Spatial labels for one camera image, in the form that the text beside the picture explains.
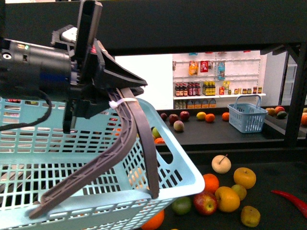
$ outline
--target fruit stem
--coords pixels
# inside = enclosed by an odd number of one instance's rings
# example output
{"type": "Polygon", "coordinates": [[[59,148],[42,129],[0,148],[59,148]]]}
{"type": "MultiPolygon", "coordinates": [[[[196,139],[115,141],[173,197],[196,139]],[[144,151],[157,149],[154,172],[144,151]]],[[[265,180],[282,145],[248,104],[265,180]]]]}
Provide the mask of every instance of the fruit stem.
{"type": "Polygon", "coordinates": [[[224,160],[225,157],[227,157],[227,156],[228,156],[228,154],[226,154],[226,155],[223,157],[223,159],[220,160],[219,164],[221,164],[222,160],[224,160]]]}

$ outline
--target black surface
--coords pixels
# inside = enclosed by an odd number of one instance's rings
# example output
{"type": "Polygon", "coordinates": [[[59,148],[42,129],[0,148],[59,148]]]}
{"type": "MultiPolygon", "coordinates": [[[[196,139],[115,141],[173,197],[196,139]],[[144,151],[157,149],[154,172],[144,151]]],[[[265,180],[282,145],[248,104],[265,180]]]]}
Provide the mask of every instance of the black surface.
{"type": "Polygon", "coordinates": [[[307,202],[307,164],[305,162],[271,162],[233,164],[231,170],[224,174],[216,174],[211,166],[198,166],[202,174],[213,173],[220,186],[234,185],[233,173],[238,167],[252,169],[257,181],[248,190],[246,198],[239,209],[233,213],[216,211],[211,216],[201,216],[193,210],[183,216],[176,216],[170,207],[165,209],[165,220],[158,230],[247,230],[251,229],[241,224],[240,213],[244,206],[253,206],[261,214],[259,225],[261,230],[305,230],[307,220],[298,209],[281,196],[270,191],[283,190],[307,202]]]}
{"type": "MultiPolygon", "coordinates": [[[[79,2],[7,4],[9,39],[48,46],[79,2]]],[[[307,41],[305,0],[102,1],[97,38],[111,55],[263,49],[307,41]]]]}

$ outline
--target plastic basket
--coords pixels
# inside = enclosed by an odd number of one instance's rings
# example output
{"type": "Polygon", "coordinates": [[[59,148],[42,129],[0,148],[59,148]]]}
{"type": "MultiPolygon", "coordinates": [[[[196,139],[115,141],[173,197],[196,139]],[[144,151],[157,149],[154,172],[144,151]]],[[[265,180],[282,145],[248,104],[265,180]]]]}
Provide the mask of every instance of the plastic basket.
{"type": "MultiPolygon", "coordinates": [[[[71,134],[62,132],[63,103],[35,127],[0,134],[0,229],[130,230],[147,222],[175,198],[199,193],[204,180],[155,109],[139,99],[151,127],[157,127],[173,160],[157,151],[160,193],[151,199],[140,140],[126,158],[47,214],[28,214],[40,196],[85,165],[118,138],[120,121],[108,109],[89,120],[78,118],[71,134]]],[[[44,102],[10,103],[0,98],[0,121],[31,122],[45,113],[44,102]]]]}
{"type": "Polygon", "coordinates": [[[265,116],[268,111],[261,107],[259,95],[243,95],[236,99],[234,104],[229,104],[229,123],[241,133],[257,133],[262,131],[265,116]],[[250,103],[237,103],[239,98],[257,96],[256,105],[250,103]]]}

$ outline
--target lemon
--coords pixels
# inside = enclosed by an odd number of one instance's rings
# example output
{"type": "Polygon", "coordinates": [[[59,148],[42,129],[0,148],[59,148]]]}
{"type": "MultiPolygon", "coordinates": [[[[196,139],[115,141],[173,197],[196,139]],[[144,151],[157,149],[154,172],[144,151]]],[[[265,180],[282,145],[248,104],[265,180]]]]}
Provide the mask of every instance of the lemon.
{"type": "Polygon", "coordinates": [[[206,113],[205,112],[199,112],[196,115],[197,119],[199,119],[200,121],[203,121],[206,119],[206,113]]]}

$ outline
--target red apple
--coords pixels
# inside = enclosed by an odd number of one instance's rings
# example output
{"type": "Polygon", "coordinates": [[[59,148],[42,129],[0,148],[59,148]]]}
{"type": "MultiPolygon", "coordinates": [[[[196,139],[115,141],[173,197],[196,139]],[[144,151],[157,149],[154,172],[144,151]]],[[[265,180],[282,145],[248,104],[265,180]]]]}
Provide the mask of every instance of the red apple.
{"type": "Polygon", "coordinates": [[[173,125],[175,123],[175,121],[178,121],[179,120],[179,117],[177,114],[171,114],[169,117],[168,117],[168,120],[169,120],[169,123],[171,125],[173,125]]]}
{"type": "Polygon", "coordinates": [[[285,111],[285,109],[282,106],[277,106],[275,108],[275,113],[278,114],[280,111],[285,111]]]}
{"type": "Polygon", "coordinates": [[[164,121],[166,121],[166,119],[167,119],[166,113],[161,113],[161,114],[160,114],[160,117],[161,117],[162,120],[164,120],[164,121]]]}
{"type": "MultiPolygon", "coordinates": [[[[118,121],[117,118],[113,118],[113,117],[110,118],[109,120],[110,120],[110,121],[118,121]]],[[[108,123],[107,125],[108,125],[108,126],[115,126],[116,124],[115,124],[115,123],[108,123]]]]}
{"type": "Polygon", "coordinates": [[[182,111],[180,113],[180,119],[182,121],[187,121],[190,118],[190,113],[188,111],[182,111]]]}
{"type": "Polygon", "coordinates": [[[196,210],[204,216],[212,215],[217,210],[217,200],[215,195],[210,192],[202,191],[193,198],[196,210]]]}

